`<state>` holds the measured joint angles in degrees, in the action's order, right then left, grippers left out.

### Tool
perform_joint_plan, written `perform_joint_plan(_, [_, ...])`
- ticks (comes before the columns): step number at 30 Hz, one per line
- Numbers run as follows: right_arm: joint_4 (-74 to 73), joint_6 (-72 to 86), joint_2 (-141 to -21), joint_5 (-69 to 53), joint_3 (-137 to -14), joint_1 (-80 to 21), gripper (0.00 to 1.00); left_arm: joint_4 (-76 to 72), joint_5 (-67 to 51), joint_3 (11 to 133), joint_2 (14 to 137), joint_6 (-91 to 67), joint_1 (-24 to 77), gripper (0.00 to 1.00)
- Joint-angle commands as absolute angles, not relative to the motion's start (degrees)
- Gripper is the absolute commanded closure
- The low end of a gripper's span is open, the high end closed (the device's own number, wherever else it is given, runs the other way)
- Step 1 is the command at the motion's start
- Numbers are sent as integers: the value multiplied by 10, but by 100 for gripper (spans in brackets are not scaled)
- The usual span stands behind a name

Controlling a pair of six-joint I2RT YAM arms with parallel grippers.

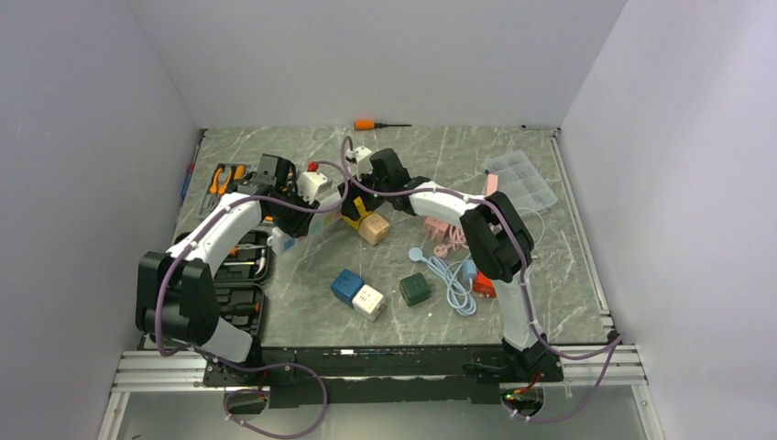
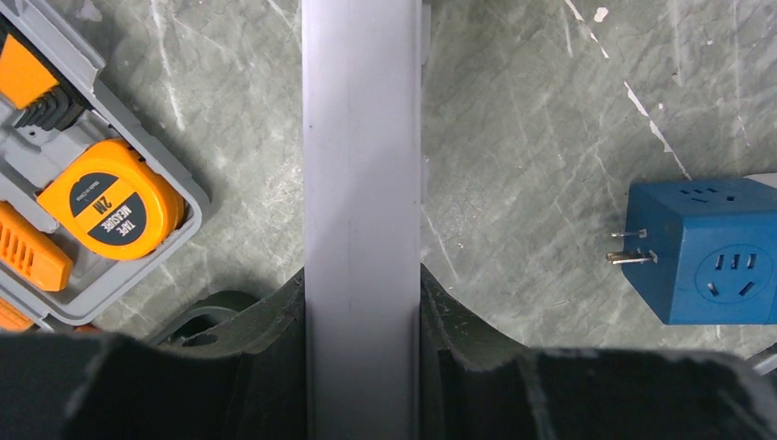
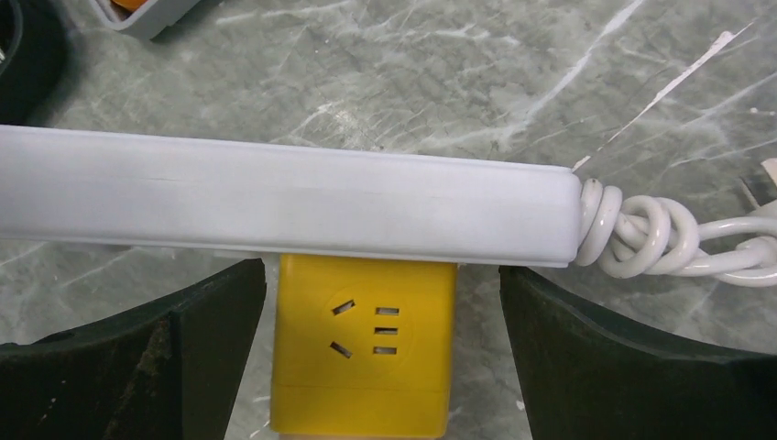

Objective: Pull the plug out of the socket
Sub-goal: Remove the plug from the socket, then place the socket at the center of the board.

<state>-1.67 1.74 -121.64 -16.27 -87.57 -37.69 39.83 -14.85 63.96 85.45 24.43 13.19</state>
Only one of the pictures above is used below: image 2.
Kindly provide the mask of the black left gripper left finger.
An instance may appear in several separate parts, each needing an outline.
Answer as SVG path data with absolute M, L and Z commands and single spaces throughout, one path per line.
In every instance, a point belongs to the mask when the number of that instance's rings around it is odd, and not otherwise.
M 1 337 L 4 439 L 303 439 L 304 275 L 169 346 L 118 333 Z

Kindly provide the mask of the white long power strip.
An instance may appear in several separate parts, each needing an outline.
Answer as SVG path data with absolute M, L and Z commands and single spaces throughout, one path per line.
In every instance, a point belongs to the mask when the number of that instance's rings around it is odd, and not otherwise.
M 418 427 L 422 7 L 305 1 L 308 435 Z

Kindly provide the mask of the dark blue cube adapter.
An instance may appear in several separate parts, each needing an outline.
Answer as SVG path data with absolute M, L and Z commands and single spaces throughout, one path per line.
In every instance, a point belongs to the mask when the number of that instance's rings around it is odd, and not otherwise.
M 607 260 L 666 325 L 776 322 L 776 176 L 634 183 Z

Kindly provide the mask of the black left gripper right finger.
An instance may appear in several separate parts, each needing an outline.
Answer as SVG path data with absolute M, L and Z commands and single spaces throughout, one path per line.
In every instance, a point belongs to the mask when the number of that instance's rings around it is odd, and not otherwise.
M 776 389 L 698 350 L 528 347 L 421 270 L 423 439 L 773 439 Z

